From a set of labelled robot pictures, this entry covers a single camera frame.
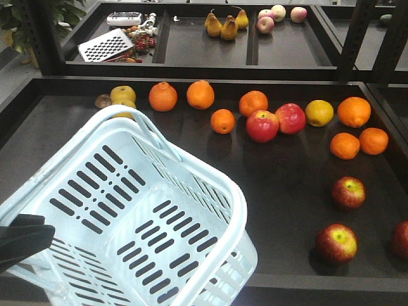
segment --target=upper shelf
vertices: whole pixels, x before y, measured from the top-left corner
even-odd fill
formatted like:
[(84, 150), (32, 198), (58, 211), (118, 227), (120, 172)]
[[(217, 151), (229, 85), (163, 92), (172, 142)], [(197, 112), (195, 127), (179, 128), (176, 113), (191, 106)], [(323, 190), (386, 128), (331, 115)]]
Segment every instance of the upper shelf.
[[(286, 18), (271, 34), (255, 28), (258, 12), (270, 6), (241, 5), (249, 19), (234, 41), (211, 38), (204, 22), (211, 9), (221, 22), (239, 9), (230, 4), (98, 3), (62, 43), (67, 75), (121, 77), (184, 77), (221, 79), (333, 80), (340, 45), (313, 5), (302, 24)], [(84, 62), (77, 46), (107, 33), (113, 11), (139, 11), (157, 15), (157, 45), (138, 64)]]

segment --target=basket handle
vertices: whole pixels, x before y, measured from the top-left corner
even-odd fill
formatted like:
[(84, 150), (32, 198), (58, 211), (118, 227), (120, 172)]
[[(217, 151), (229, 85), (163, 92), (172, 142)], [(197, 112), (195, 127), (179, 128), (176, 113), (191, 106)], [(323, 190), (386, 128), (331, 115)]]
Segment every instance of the basket handle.
[[(123, 105), (111, 105), (106, 107), (105, 109), (111, 110), (115, 106), (123, 106)], [(181, 162), (182, 158), (179, 153), (174, 151), (174, 149), (169, 145), (168, 140), (163, 136), (163, 134), (158, 130), (158, 128), (150, 121), (150, 119), (141, 111), (131, 108), (128, 106), (123, 106), (126, 108), (126, 111), (131, 113), (132, 116), (135, 118), (135, 121), (139, 124), (142, 131), (148, 137), (148, 139), (158, 148), (161, 150), (166, 150), (176, 161)], [(118, 111), (115, 107), (114, 110), (116, 113), (121, 113), (123, 111)]]
[(37, 171), (20, 189), (18, 189), (4, 203), (0, 203), (0, 226), (8, 226), (14, 218), (24, 209), (36, 193), (41, 191), (42, 185), (55, 169), (64, 164), (81, 145), (93, 134), (93, 132), (105, 121), (118, 113), (129, 112), (135, 118), (136, 123), (151, 143), (157, 148), (166, 151), (174, 160), (181, 162), (181, 156), (175, 152), (170, 143), (153, 125), (150, 119), (141, 111), (124, 105), (111, 105), (93, 115), (84, 126), (51, 157), (40, 170)]

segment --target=pear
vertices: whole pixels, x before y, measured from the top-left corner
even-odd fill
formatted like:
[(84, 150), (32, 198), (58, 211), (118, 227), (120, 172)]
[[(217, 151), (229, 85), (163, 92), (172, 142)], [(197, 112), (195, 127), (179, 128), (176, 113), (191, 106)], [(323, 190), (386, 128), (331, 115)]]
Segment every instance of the pear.
[(235, 18), (233, 16), (228, 15), (221, 29), (221, 38), (224, 40), (234, 40), (237, 35), (238, 24), (235, 22)]
[(237, 17), (235, 18), (235, 22), (238, 24), (238, 29), (244, 30), (249, 25), (249, 19), (247, 16), (247, 12), (243, 10), (242, 8), (240, 8), (239, 6), (234, 6), (234, 7), (240, 9)]
[(208, 15), (207, 15), (207, 17), (205, 19), (205, 23), (204, 23), (205, 28), (207, 28), (208, 21), (210, 20), (210, 18), (215, 17), (215, 14), (212, 11), (214, 11), (214, 9), (210, 10), (210, 13), (208, 13)]
[(216, 16), (211, 16), (207, 24), (207, 33), (211, 37), (218, 37), (221, 35), (222, 23)]

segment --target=tangerine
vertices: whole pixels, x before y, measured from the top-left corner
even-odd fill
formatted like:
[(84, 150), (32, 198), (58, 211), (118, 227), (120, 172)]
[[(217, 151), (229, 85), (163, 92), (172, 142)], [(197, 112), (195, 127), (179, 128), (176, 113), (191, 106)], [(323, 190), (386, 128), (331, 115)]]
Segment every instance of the tangerine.
[(368, 127), (361, 132), (360, 137), (361, 150), (370, 155), (378, 155), (383, 153), (388, 146), (388, 134), (376, 127)]
[(339, 133), (330, 142), (330, 151), (341, 159), (353, 159), (360, 150), (357, 137), (349, 133)]
[(214, 98), (214, 89), (206, 80), (195, 81), (187, 89), (187, 102), (198, 110), (206, 110)]
[(219, 134), (228, 134), (235, 127), (234, 114), (222, 108), (211, 115), (211, 128)]
[(256, 110), (268, 110), (268, 97), (261, 91), (249, 91), (240, 98), (239, 109), (245, 117)]
[(177, 103), (177, 91), (168, 82), (154, 85), (149, 92), (149, 103), (158, 112), (168, 112)]
[(370, 103), (363, 98), (349, 97), (337, 108), (340, 121), (352, 128), (360, 128), (366, 124), (371, 115)]

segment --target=yellow apple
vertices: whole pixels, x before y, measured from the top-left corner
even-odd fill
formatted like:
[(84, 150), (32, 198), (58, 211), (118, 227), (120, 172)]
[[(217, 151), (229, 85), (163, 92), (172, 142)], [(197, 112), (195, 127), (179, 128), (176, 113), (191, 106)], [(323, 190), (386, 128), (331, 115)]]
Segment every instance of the yellow apple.
[(110, 92), (112, 103), (120, 100), (130, 100), (136, 103), (136, 92), (128, 85), (117, 86)]
[[(114, 101), (114, 102), (112, 102), (112, 105), (125, 105), (125, 106), (130, 106), (130, 107), (136, 108), (135, 103), (132, 100), (129, 100), (129, 99), (121, 99), (121, 100), (118, 100), (118, 101)], [(133, 120), (133, 116), (129, 112), (118, 113), (117, 115), (112, 116), (112, 118), (118, 118), (118, 117), (125, 117), (125, 118), (129, 118), (129, 119)]]

